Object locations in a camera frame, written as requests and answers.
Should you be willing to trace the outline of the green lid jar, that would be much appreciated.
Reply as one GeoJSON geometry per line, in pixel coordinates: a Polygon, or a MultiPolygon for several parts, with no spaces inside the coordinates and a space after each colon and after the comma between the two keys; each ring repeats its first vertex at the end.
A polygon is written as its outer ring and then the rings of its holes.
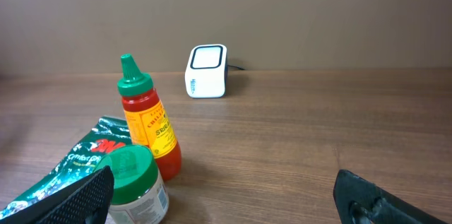
{"type": "Polygon", "coordinates": [[[95,170],[109,167],[114,192],[109,214],[117,224],[158,224],[169,208],[169,197],[149,148],[129,145],[101,158],[95,170]]]}

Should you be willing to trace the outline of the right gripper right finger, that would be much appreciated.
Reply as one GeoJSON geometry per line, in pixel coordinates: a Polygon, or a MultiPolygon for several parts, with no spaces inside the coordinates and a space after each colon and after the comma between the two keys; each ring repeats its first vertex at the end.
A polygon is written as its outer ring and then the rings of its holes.
{"type": "Polygon", "coordinates": [[[446,224],[349,170],[339,170],[333,198],[342,224],[446,224]]]}

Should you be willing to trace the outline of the white barcode scanner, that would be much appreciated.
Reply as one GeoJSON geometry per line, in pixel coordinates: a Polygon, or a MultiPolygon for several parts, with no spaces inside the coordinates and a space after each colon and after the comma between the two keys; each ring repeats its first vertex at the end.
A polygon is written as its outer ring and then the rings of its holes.
{"type": "Polygon", "coordinates": [[[227,72],[226,46],[194,47],[184,74],[187,94],[191,98],[221,98],[226,91],[227,72]]]}

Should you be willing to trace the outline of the red sriracha sauce bottle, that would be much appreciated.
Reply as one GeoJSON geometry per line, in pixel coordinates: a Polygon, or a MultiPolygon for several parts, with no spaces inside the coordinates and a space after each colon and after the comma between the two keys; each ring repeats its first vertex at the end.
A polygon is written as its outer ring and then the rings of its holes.
{"type": "Polygon", "coordinates": [[[148,73],[142,72],[131,54],[121,56],[121,96],[132,143],[148,147],[164,181],[182,168],[182,152],[176,134],[148,73]]]}

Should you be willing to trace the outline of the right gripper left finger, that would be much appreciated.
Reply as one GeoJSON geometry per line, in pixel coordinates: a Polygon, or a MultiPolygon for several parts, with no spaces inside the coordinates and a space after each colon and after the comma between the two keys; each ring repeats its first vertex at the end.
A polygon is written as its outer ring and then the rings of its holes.
{"type": "Polygon", "coordinates": [[[1,224],[105,224],[114,176],[104,167],[1,220],[1,224]]]}

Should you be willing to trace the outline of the green 3M gloves package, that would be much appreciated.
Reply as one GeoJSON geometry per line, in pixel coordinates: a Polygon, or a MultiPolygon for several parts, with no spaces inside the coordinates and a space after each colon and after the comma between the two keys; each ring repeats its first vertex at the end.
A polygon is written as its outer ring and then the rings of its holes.
{"type": "Polygon", "coordinates": [[[131,144],[124,119],[103,116],[42,180],[23,192],[1,211],[7,218],[93,173],[101,158],[131,144]]]}

